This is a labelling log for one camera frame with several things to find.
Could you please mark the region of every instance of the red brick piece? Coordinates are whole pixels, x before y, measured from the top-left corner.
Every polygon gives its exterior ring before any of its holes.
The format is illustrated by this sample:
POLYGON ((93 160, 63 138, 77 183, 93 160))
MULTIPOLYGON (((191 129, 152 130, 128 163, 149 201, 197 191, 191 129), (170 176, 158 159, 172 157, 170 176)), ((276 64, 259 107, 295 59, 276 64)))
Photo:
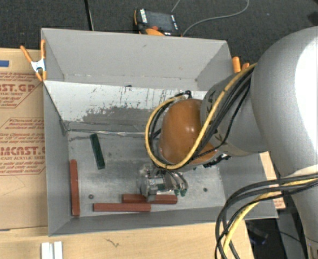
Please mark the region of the red brick piece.
POLYGON ((71 209, 72 216, 79 217, 79 190, 78 190, 78 172, 77 161, 70 160, 70 185, 71 185, 71 209))
MULTIPOLYGON (((123 203, 147 203, 146 197, 141 194, 123 194, 121 197, 123 203)), ((150 202, 153 205, 174 205, 178 202, 175 195, 157 195, 156 200, 150 202)))
POLYGON ((94 203, 94 212, 149 212, 149 203, 94 203))

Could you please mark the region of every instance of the cardboard sheet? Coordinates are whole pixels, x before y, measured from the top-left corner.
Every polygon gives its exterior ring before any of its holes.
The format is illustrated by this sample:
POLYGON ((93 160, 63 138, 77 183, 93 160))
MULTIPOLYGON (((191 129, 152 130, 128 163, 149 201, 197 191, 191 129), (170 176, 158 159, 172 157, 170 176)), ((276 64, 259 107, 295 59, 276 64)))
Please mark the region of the cardboard sheet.
POLYGON ((20 49, 0 49, 0 60, 9 61, 0 67, 0 229, 45 226, 43 85, 20 49))

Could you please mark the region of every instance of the black wire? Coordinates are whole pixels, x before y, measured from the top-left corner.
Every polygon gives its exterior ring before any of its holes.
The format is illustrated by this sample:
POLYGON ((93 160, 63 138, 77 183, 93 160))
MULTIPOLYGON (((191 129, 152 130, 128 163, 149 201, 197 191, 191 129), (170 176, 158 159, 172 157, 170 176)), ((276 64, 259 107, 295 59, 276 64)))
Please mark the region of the black wire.
POLYGON ((236 85, 229 91, 229 95, 225 99, 224 104, 222 105, 218 115, 215 117, 212 124, 210 125, 204 139, 200 143, 193 157, 198 156, 202 149, 207 145, 207 143, 210 141, 211 137, 216 132, 216 129, 219 127, 220 123, 224 119, 225 115, 227 114, 231 106, 238 99, 240 94, 246 89, 246 87, 251 83, 251 74, 252 72, 249 72, 243 77, 241 77, 239 81, 236 83, 236 85))
MULTIPOLYGON (((296 181, 298 180, 302 180, 301 177, 294 177, 294 179, 296 181)), ((240 214, 240 212, 245 209, 247 206, 253 204, 253 203, 257 203, 257 202, 260 202, 260 201, 264 201, 264 200, 272 200, 272 199, 277 199, 278 197, 282 197, 282 196, 285 196, 285 195, 293 195, 293 194, 297 194, 299 192, 302 192, 304 190, 307 190, 307 189, 310 189, 312 187, 315 187, 318 185, 318 181, 314 181, 314 182, 309 182, 309 183, 305 183, 305 184, 301 184, 301 185, 295 185, 295 186, 280 186, 280 188, 284 189, 284 190, 281 190, 281 191, 284 191, 282 194, 279 194, 279 195, 276 195, 276 196, 272 196, 272 197, 266 197, 266 198, 263 198, 263 199, 259 199, 259 200, 256 200, 256 201, 252 201, 252 202, 249 202, 247 203, 246 205, 244 205, 243 207, 241 207, 230 219, 230 221, 227 223, 227 215, 226 215, 226 211, 227 211, 227 208, 229 208, 233 203, 237 202, 238 200, 234 201, 234 202, 230 202, 228 203, 228 205, 225 204, 225 206, 223 207, 223 209, 221 210, 217 220, 216 220, 216 226, 215 226, 215 237, 216 237, 216 241, 218 243, 218 245, 216 246, 216 249, 215 249, 215 257, 216 257, 216 250, 219 248, 219 251, 220 251, 220 254, 222 256, 222 258, 226 258, 226 255, 223 251, 223 248, 222 248, 222 245, 221 245, 221 239, 222 237, 224 237, 226 235, 226 233, 228 232, 228 229, 229 227, 232 225, 233 221, 235 220, 236 216, 238 214, 240 214), (219 229, 220 229, 220 224, 221 224, 221 219, 224 223, 224 232, 219 235, 219 229)), ((275 189, 278 189, 278 187, 273 187, 273 188, 265 188, 265 189, 261 189, 261 190, 269 190, 267 191, 266 193, 270 193, 270 192, 277 192, 278 190, 275 190, 275 189)), ((253 193, 254 195, 256 195, 258 192, 257 191, 253 191, 253 192, 250 192, 250 193, 246 193, 247 195, 243 195, 241 199, 245 199, 248 197, 249 194, 253 193)), ((234 256, 236 258, 239 258, 238 254, 236 253, 235 251, 235 248, 233 246, 233 243, 230 241, 229 243, 229 246, 234 254, 234 256)))
POLYGON ((283 183, 288 183, 288 182, 293 182, 293 181, 297 181, 297 180, 306 180, 306 179, 314 179, 314 178, 318 178, 318 174, 311 174, 311 175, 303 175, 303 176, 296 176, 296 177, 291 177, 291 178, 283 178, 283 179, 276 179, 276 180, 269 180, 269 181, 261 181, 261 182, 257 182, 257 183, 254 183, 252 185, 248 185, 246 187, 243 187, 241 189, 239 189, 238 191, 236 191, 235 193, 233 193, 226 201, 223 209, 221 210, 217 220, 216 220, 216 228, 215 228, 215 235, 216 235, 216 238, 218 239, 218 231, 220 229, 220 220, 221 218, 223 217, 223 214, 226 215, 226 211, 227 209, 233 205, 234 203, 238 202, 238 200, 241 200, 239 198, 239 196, 241 194, 243 194, 242 196, 242 199, 245 199, 247 197, 250 197, 252 196, 252 192, 248 192, 246 193, 247 195, 244 196, 244 193, 249 191, 249 190, 252 190, 252 189, 256 189, 258 187, 263 187, 263 186, 270 186, 270 185, 273 185, 273 184, 283 184, 283 183))
POLYGON ((216 146, 216 147, 213 148, 213 149, 210 149, 209 151, 206 151, 206 152, 204 152, 204 153, 201 153, 201 154, 199 154, 199 155, 193 157, 189 162, 191 162, 191 161, 193 161, 193 160, 195 160, 195 159, 197 159, 197 158, 200 158, 200 157, 202 157, 202 156, 204 156, 204 155, 206 155, 206 154, 208 154, 208 153, 214 152, 216 149, 220 148, 220 147, 226 142, 226 140, 227 140, 227 138, 228 138, 228 136, 229 136, 229 133, 230 133, 230 131, 231 131, 231 128, 232 128, 232 125, 233 125, 233 121, 234 121, 234 119, 235 119, 237 113, 239 112, 239 109, 240 109, 241 105, 243 104, 243 102, 244 102, 244 100, 245 100, 247 94, 249 93, 249 90, 250 90, 250 84, 248 85, 248 88, 247 88, 245 94, 243 95, 243 97, 242 97, 241 100, 239 101, 238 106, 236 107, 236 109, 235 109, 235 111, 234 111, 234 113, 233 113, 233 115, 232 115, 232 117, 231 117, 231 120, 230 120, 229 125, 228 125, 228 128, 227 128, 226 135, 225 135, 223 141, 221 142, 221 144, 218 145, 218 146, 216 146))
MULTIPOLYGON (((305 186, 305 187, 301 187, 300 189, 297 189, 297 190, 294 190, 294 191, 291 191, 291 192, 284 192, 282 194, 278 194, 278 195, 275 195, 275 196, 272 196, 272 197, 266 197, 266 198, 263 198, 263 199, 259 199, 259 200, 256 200, 256 201, 252 201, 252 202, 249 202, 247 203, 246 205, 244 205, 243 207, 241 207, 233 216, 232 218, 230 219, 230 222, 225 225, 226 229, 228 229, 230 226, 231 226, 231 221, 233 222, 234 219, 236 218, 236 216, 242 211, 244 210, 247 206, 253 204, 253 203, 257 203, 257 202, 261 202, 261 201, 266 201, 266 200, 273 200, 273 199, 277 199, 279 197, 283 197, 283 196, 287 196, 287 195, 293 195, 293 194, 297 194, 297 193, 300 193, 302 191, 305 191, 305 190, 308 190, 310 188, 313 188, 315 186, 318 185, 318 182, 310 182, 309 185, 305 186)), ((221 239, 222 237, 224 237, 226 235, 226 230, 224 230, 224 232, 221 234, 221 235, 218 235, 218 230, 215 232, 215 235, 216 235, 216 238, 218 239, 217 240, 217 246, 216 246, 216 249, 215 249, 215 257, 216 257, 216 250, 219 248, 219 252, 221 254, 221 257, 222 258, 225 258, 227 259, 226 255, 225 255, 225 252, 224 252, 224 249, 221 245, 221 239)), ((232 244, 232 242, 230 241, 229 243, 229 246, 231 247, 231 250, 233 252, 233 254, 235 255, 235 257, 237 256, 236 254, 236 251, 235 251, 235 248, 232 244)))
MULTIPOLYGON (((301 192, 301 191, 310 189, 310 188, 312 188, 312 187, 315 187, 315 186, 317 186, 317 185, 318 185, 318 181, 307 182, 307 183, 305 183, 305 184, 299 185, 299 186, 301 186, 301 187, 299 187, 299 188, 298 188, 297 190, 295 190, 295 191, 301 192)), ((227 223, 227 217, 226 217, 226 215, 224 215, 224 218, 223 218, 222 221, 223 221, 223 223, 224 223, 224 225, 225 225, 225 227, 226 227, 226 230, 224 230, 226 233, 228 232, 229 227, 230 227, 231 224, 234 222, 234 220, 235 220, 235 218, 237 217, 237 215, 239 215, 239 214, 245 209, 245 207, 246 207, 246 206, 241 207, 241 208, 230 218, 230 220, 229 220, 228 223, 227 223)), ((233 245, 232 241, 230 241, 229 247, 231 248, 231 251, 232 251, 233 255, 238 259, 239 256, 238 256, 238 253, 236 252, 236 250, 235 250, 235 248, 234 248, 234 245, 233 245)))
MULTIPOLYGON (((188 95, 188 99, 191 99, 192 98, 192 94, 191 94, 191 91, 190 90, 186 90, 184 92, 179 92, 178 94, 174 95, 174 97, 179 97, 179 96, 182 96, 182 95, 188 95)), ((174 103, 175 101, 172 101, 168 104, 166 104, 165 106, 163 106, 156 114, 155 116, 153 117, 153 120, 152 122, 149 124, 149 128, 150 128, 150 134, 149 134, 149 138, 148 138, 148 141, 149 141, 149 147, 150 147, 150 150, 151 152, 154 154, 154 148, 153 148, 153 140, 156 136, 158 136, 161 132, 161 129, 155 131, 155 127, 156 127, 156 124, 160 118, 160 116, 165 112, 165 110, 172 104, 174 103)), ((163 162, 162 160, 158 159, 157 160, 162 163, 162 164, 167 164, 166 162, 163 162)), ((152 161, 153 164, 158 167, 158 168, 161 168, 160 166, 157 166, 154 161, 152 161)))
POLYGON ((94 26, 93 26, 92 17, 91 17, 90 10, 89 10, 88 0, 83 0, 83 1, 84 1, 84 6, 85 6, 85 12, 87 15, 89 30, 94 31, 94 26))

